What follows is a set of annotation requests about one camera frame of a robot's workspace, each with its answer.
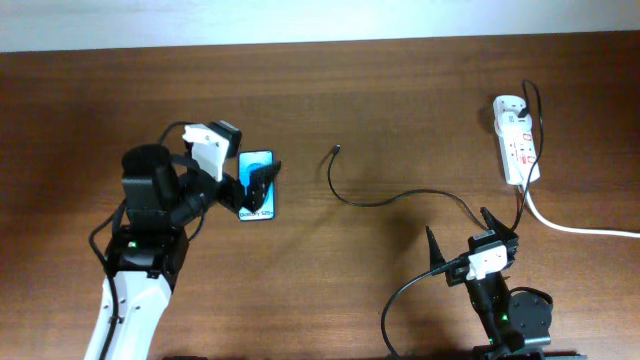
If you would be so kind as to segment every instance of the brown table surface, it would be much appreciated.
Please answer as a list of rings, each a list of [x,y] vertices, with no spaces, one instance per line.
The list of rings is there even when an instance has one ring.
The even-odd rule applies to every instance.
[[[640,33],[0,55],[0,357],[84,355],[103,280],[87,235],[123,196],[121,156],[170,122],[224,119],[244,151],[282,160],[277,216],[209,211],[150,358],[382,358],[380,312],[427,270],[425,226],[448,258],[480,229],[439,196],[341,204],[330,148],[342,145],[335,184],[349,198],[431,187],[510,224],[490,106],[530,78],[545,112],[537,207],[561,224],[638,231],[639,64]],[[181,151],[179,132],[168,144]],[[529,213],[518,233],[508,284],[553,295],[549,349],[637,359],[640,241],[558,232]],[[466,289],[444,278],[407,292],[388,327],[403,354],[487,343]]]

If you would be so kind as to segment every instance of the white background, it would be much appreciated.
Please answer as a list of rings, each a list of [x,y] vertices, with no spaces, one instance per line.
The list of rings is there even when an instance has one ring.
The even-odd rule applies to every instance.
[[[0,51],[640,28],[638,0],[0,0]]]

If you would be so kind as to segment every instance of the power outlet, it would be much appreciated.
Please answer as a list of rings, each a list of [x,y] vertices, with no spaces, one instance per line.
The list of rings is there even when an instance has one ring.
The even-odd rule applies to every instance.
[[[500,141],[502,166],[507,184],[526,185],[527,176],[537,159],[533,145],[531,115],[518,115],[526,107],[524,99],[513,95],[498,96],[493,102],[494,126]],[[540,178],[536,164],[531,174],[531,182]]]

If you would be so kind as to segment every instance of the white power strip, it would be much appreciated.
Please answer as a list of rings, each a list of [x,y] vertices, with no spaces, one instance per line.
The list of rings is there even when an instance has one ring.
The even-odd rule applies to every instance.
[[[521,192],[527,186],[527,177],[531,172],[531,182],[540,178],[538,164],[533,171],[532,165],[536,162],[536,149],[533,145],[533,134],[531,133],[533,121],[531,115],[519,117],[521,111],[527,107],[522,98],[513,95],[501,95],[493,102],[493,112],[495,115],[494,126],[498,139],[500,140],[500,152],[502,153],[502,165],[507,183],[517,185]],[[533,204],[531,191],[525,194],[525,202],[531,213],[543,224],[550,228],[576,234],[624,236],[640,238],[639,233],[617,230],[601,229],[580,229],[571,228],[552,223],[545,219]]]
[[[531,166],[537,157],[531,133],[531,115],[518,117],[525,107],[522,98],[512,95],[498,96],[493,102],[496,118],[494,126],[500,140],[504,176],[510,185],[526,185]],[[540,169],[536,164],[531,174],[531,182],[539,177]]]

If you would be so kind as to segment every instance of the white cable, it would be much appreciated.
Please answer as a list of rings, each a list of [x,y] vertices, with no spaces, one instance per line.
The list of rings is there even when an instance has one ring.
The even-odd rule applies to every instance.
[[[632,233],[632,232],[629,232],[629,231],[601,230],[601,229],[579,229],[579,228],[570,228],[570,227],[554,224],[551,221],[545,219],[538,212],[538,209],[536,209],[536,206],[533,204],[533,200],[531,199],[531,190],[529,190],[527,192],[526,202],[527,202],[527,206],[529,207],[529,210],[531,210],[531,212],[533,213],[533,216],[535,216],[538,220],[540,220],[541,223],[547,225],[548,227],[550,227],[552,229],[556,229],[556,230],[560,230],[560,231],[566,231],[566,232],[570,232],[570,233],[576,233],[576,234],[608,235],[608,236],[624,236],[624,237],[631,237],[631,238],[640,238],[640,234],[639,233]]]

